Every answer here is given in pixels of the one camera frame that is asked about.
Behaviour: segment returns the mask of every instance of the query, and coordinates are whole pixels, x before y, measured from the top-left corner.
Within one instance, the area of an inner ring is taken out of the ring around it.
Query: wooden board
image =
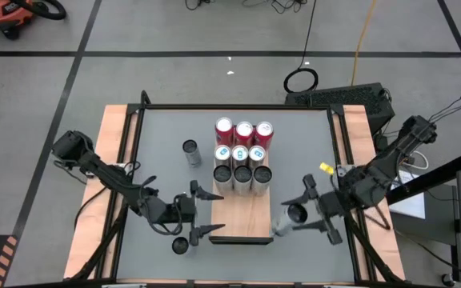
[[[366,112],[363,106],[344,106],[344,110],[348,134],[350,136],[351,150],[354,156],[355,164],[365,164],[375,156],[371,133],[367,122]],[[107,106],[105,109],[95,150],[96,153],[101,156],[103,161],[116,161],[125,116],[125,105]],[[334,122],[335,133],[338,140],[337,145],[341,156],[341,162],[346,163],[342,133],[339,129],[339,119],[337,117],[334,117]],[[134,124],[131,123],[130,138],[132,137],[131,135],[134,134],[133,131]],[[129,152],[130,142],[128,141],[126,154],[129,155]],[[91,195],[96,193],[100,189],[100,187],[102,186],[99,183],[99,181],[89,180],[86,186],[85,195],[83,196],[83,202],[85,202],[89,197],[91,197]],[[78,221],[78,227],[74,232],[74,239],[72,242],[72,246],[70,248],[69,259],[65,270],[65,277],[69,277],[77,273],[78,270],[82,267],[82,265],[86,262],[86,260],[88,260],[88,258],[92,255],[95,247],[97,247],[97,245],[100,243],[102,227],[104,224],[104,219],[106,217],[108,201],[109,192],[106,192],[105,194],[102,194],[97,201],[94,201],[94,203],[89,205],[80,217]],[[385,199],[380,203],[379,207],[381,211],[386,215],[388,222],[392,225],[391,216]],[[375,210],[367,210],[366,213],[371,215],[372,217],[378,217],[378,215],[376,215]],[[385,263],[393,270],[393,272],[396,275],[398,275],[400,278],[404,278],[403,266],[401,264],[401,258],[399,257],[398,245],[395,240],[394,232],[386,231],[378,227],[375,223],[368,219],[367,228],[371,243],[379,253],[380,257],[382,257],[383,261],[385,261]],[[261,233],[257,233],[254,237],[268,237],[269,229],[270,227],[268,226],[268,229],[266,231],[260,230]],[[259,231],[257,229],[248,228],[243,228],[243,230],[245,231],[245,235],[247,235],[247,231],[250,231],[251,234],[253,233],[252,231]],[[367,267],[365,264],[364,251],[358,242],[356,242],[356,244],[359,257],[358,260],[360,265],[360,272],[363,276],[363,279],[367,279]],[[113,253],[113,249],[114,246],[110,246],[110,248],[108,249],[109,255]],[[109,275],[109,273],[106,272],[108,267],[110,267],[107,264],[107,262],[110,261],[108,259],[112,259],[112,257],[106,259],[106,269],[103,273],[103,276],[105,277]],[[118,282],[186,283],[185,280],[177,279],[119,279]]]
[[[268,152],[264,166],[268,166]],[[211,224],[225,227],[211,232],[211,236],[223,237],[270,237],[270,187],[263,196],[239,196],[222,194],[213,182],[213,191],[225,197],[211,203]]]
[[[364,106],[344,106],[344,118],[347,124],[351,153],[353,154],[355,165],[367,164],[375,157],[376,153]],[[392,226],[391,212],[385,198],[379,203],[379,209]],[[375,208],[367,209],[364,213],[382,222]],[[396,242],[394,230],[385,230],[368,218],[366,218],[366,225],[371,245],[378,252],[382,260],[391,268],[392,272],[401,279],[404,279],[405,273],[401,257],[399,256],[398,243]],[[355,244],[357,246],[361,276],[363,279],[368,279],[364,250],[358,241],[355,241]],[[379,281],[383,280],[377,270],[376,275]]]
[[[127,105],[109,105],[106,106],[106,109],[104,110],[95,147],[95,153],[98,154],[104,162],[117,162],[118,148],[122,137],[122,128],[126,118],[126,109]],[[131,142],[128,141],[126,147],[126,154],[128,155],[127,158],[129,158],[130,155],[130,144]],[[103,185],[98,178],[87,179],[85,193],[80,205],[99,192],[102,188]],[[79,216],[76,231],[74,232],[74,237],[70,246],[69,258],[63,275],[64,278],[72,277],[78,273],[101,242],[102,230],[104,227],[109,201],[110,191],[106,190],[94,199],[94,201],[88,205]],[[114,244],[110,245],[110,248],[107,251],[110,259],[112,259],[111,255],[113,254],[113,250]],[[103,276],[109,276],[107,263]]]

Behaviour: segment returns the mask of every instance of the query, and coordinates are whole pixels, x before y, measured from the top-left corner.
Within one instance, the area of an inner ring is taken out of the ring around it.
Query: wooden table frame
[[[106,106],[101,127],[98,135],[98,141],[95,148],[97,153],[104,162],[129,162],[136,158],[138,149],[138,140],[142,129],[142,120],[144,109],[149,105],[146,104],[146,99],[142,96],[142,104],[130,105],[109,105]],[[363,106],[341,106],[342,111],[338,114],[333,114],[331,126],[334,127],[333,139],[335,140],[335,149],[339,153],[339,159],[336,162],[347,164],[352,160],[355,165],[368,163],[375,156],[375,149],[367,122],[366,112]],[[281,106],[281,105],[154,105],[154,109],[220,109],[220,110],[261,110],[261,109],[277,109],[277,110],[297,110],[299,106]],[[89,179],[86,185],[85,194],[82,202],[97,193],[102,188],[99,180]],[[96,198],[89,206],[85,208],[78,220],[77,229],[74,232],[73,242],[70,248],[69,258],[66,264],[64,278],[71,277],[76,274],[86,260],[93,254],[98,244],[102,240],[103,231],[107,231],[111,225],[107,218],[115,220],[122,205],[122,197],[110,191],[106,191]],[[388,209],[387,201],[383,199],[379,204],[380,210],[386,216],[388,222],[392,225],[391,215]],[[379,215],[375,209],[364,211],[372,218],[379,219]],[[372,246],[377,250],[382,260],[392,269],[392,271],[400,278],[404,278],[403,266],[399,257],[398,245],[396,242],[393,230],[384,230],[377,226],[371,220],[363,216],[357,218],[359,222],[362,220],[366,227],[369,239]],[[112,243],[108,246],[104,255],[103,268],[99,266],[90,278],[115,278],[116,267],[118,266],[119,245],[123,233],[119,233]],[[357,274],[362,280],[382,280],[378,271],[371,269],[368,265],[367,257],[361,245],[355,241],[349,241],[351,246],[356,247],[356,261],[358,267],[354,269],[355,277]],[[117,279],[117,282],[145,282],[145,283],[172,283],[183,284],[187,280],[178,279]],[[205,281],[196,280],[194,283],[200,284],[223,284],[226,281]],[[293,284],[292,282],[243,282],[246,284]],[[303,283],[303,284],[321,284],[321,283]]]

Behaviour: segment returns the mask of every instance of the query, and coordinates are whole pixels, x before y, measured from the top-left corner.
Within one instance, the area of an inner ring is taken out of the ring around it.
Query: black cylinder
[[[188,251],[188,248],[190,248],[190,243],[184,237],[177,237],[172,242],[172,250],[177,255],[185,254]]]

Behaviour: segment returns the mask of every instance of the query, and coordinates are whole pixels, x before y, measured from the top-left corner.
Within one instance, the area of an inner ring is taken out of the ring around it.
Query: metal can
[[[213,179],[220,194],[232,192],[232,170],[229,166],[220,165],[214,168]]]
[[[248,166],[252,171],[262,166],[264,163],[264,158],[266,157],[266,151],[261,146],[253,146],[248,151]]]
[[[307,210],[300,204],[291,204],[271,223],[271,236],[285,236],[293,227],[305,223]]]
[[[200,152],[198,152],[197,142],[194,140],[186,140],[182,144],[182,150],[188,159],[188,164],[191,167],[198,167],[202,164],[202,158],[200,157]]]
[[[239,166],[234,170],[233,184],[236,194],[241,196],[250,195],[252,182],[252,170],[247,166]]]
[[[254,127],[249,122],[243,121],[236,125],[235,145],[243,145],[250,149],[254,144]]]
[[[214,163],[216,166],[225,165],[231,167],[231,148],[220,145],[214,149]]]
[[[245,166],[248,160],[248,149],[245,146],[235,146],[232,149],[232,168]]]
[[[254,144],[259,145],[265,150],[270,148],[271,139],[273,138],[273,126],[271,123],[263,121],[255,127]]]
[[[234,145],[234,126],[232,120],[227,117],[221,117],[214,125],[216,131],[216,143],[218,145],[227,145],[232,147]]]
[[[270,180],[271,169],[266,166],[257,167],[254,171],[254,177],[252,177],[252,194],[263,196],[270,186]]]

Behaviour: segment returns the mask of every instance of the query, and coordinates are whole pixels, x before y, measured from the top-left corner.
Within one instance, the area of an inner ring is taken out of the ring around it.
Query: silver can
[[[266,166],[259,166],[254,170],[254,177],[252,177],[252,194],[256,196],[263,196],[271,181],[271,169]]]
[[[194,140],[186,140],[182,144],[182,150],[188,159],[188,164],[190,167],[198,167],[202,164],[202,158],[200,157],[200,152],[198,152],[197,142]]]
[[[248,149],[245,146],[238,145],[232,149],[232,168],[246,166],[248,160]]]
[[[264,158],[266,157],[266,151],[261,146],[253,146],[248,152],[248,166],[252,171],[262,166],[264,163]]]
[[[239,166],[234,170],[233,184],[236,194],[241,196],[250,195],[252,183],[252,170],[247,166]]]
[[[307,210],[300,204],[291,204],[271,223],[271,236],[285,236],[293,227],[307,221]]]
[[[229,166],[220,165],[214,168],[213,179],[220,194],[232,193],[232,170]]]
[[[214,163],[216,166],[225,165],[231,167],[231,148],[220,145],[214,149]]]

